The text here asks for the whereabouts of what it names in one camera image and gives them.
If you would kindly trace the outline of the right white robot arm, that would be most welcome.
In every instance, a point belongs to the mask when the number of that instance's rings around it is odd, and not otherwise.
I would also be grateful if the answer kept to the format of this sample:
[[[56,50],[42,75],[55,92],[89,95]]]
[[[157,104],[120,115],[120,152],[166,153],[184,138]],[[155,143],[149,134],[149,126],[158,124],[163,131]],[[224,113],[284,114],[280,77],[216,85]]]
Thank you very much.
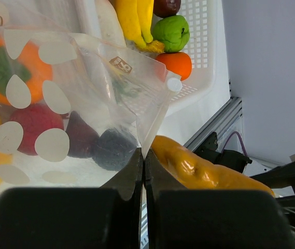
[[[247,164],[252,163],[249,157],[233,150],[226,150],[219,153],[206,149],[203,151],[203,158],[214,164],[224,165],[240,173],[244,172],[244,167]],[[283,207],[290,225],[295,229],[295,160],[284,166],[277,166],[269,171],[256,174],[251,178],[270,188],[291,187],[293,189],[293,195],[279,198],[278,203]]]

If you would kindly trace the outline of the clear polka dot zip bag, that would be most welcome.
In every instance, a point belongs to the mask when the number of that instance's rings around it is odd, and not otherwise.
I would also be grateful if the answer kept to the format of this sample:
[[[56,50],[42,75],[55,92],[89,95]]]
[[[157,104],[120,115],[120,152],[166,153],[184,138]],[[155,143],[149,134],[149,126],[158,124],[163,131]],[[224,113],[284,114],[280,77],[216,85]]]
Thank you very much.
[[[93,158],[68,156],[66,128],[71,112],[101,136],[107,129],[128,130],[146,155],[167,112],[171,98],[182,89],[179,77],[152,59],[151,65],[134,65],[114,54],[104,57],[83,45],[83,33],[72,33],[19,1],[0,1],[0,38],[11,59],[17,59],[28,42],[39,47],[39,58],[52,66],[53,80],[42,85],[43,99],[31,102],[31,93],[17,75],[6,87],[9,105],[0,103],[0,153],[12,155],[12,164],[0,165],[0,194],[16,187],[100,187],[119,171],[99,167]],[[113,116],[107,106],[116,79],[139,86],[148,110],[131,117]],[[11,114],[32,104],[46,104],[61,115],[64,129],[44,131],[35,141],[36,156],[18,151],[23,128]]]

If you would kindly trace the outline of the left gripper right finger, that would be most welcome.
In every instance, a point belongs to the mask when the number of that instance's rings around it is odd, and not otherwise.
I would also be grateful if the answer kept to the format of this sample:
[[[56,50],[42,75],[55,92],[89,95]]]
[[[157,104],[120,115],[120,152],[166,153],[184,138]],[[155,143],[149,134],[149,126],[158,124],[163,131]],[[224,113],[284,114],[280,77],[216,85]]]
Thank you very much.
[[[152,151],[144,170],[150,248],[295,248],[287,218],[270,194],[187,189]]]

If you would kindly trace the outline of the red strawberry fruit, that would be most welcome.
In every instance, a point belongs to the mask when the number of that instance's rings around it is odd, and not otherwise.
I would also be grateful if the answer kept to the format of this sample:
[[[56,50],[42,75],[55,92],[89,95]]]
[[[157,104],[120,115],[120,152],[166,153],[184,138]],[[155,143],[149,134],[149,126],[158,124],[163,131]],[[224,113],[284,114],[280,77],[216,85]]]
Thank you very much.
[[[64,129],[61,115],[53,112],[46,104],[32,104],[27,108],[14,111],[10,121],[18,122],[23,128],[23,139],[18,151],[36,156],[35,141],[44,131],[58,128]]]

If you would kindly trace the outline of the dark red beet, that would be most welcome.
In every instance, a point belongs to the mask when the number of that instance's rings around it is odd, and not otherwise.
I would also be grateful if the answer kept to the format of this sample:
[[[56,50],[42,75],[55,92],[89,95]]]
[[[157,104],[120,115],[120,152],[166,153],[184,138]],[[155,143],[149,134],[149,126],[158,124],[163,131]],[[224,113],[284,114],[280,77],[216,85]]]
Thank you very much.
[[[69,137],[69,157],[91,158],[95,154],[100,136],[76,111],[70,114],[66,133]]]

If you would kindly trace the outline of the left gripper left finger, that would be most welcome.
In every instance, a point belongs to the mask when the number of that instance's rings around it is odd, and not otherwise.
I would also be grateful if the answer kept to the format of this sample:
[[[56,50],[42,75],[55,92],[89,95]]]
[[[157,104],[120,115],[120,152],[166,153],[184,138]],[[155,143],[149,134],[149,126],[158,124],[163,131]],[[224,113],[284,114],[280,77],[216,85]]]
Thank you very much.
[[[0,194],[0,248],[139,248],[143,155],[99,188],[20,187]]]

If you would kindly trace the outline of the dark purple fig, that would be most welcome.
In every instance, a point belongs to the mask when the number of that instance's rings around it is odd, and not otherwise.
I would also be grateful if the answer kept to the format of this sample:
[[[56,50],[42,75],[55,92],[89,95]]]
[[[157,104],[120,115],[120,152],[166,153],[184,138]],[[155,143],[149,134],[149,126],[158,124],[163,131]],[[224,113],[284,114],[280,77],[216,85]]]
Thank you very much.
[[[93,146],[92,158],[107,171],[123,169],[137,148],[136,138],[128,130],[107,129]]]

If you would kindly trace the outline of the orange persimmon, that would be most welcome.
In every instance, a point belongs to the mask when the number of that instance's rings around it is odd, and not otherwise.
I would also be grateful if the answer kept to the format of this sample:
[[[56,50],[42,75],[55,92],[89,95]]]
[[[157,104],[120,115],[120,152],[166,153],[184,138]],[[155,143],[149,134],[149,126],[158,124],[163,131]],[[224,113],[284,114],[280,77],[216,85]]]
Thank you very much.
[[[43,99],[43,82],[53,80],[53,71],[51,65],[39,58],[38,50],[39,47],[30,41],[13,60],[7,53],[4,39],[0,38],[0,103],[9,105],[6,87],[13,75],[19,76],[29,88],[32,103]]]

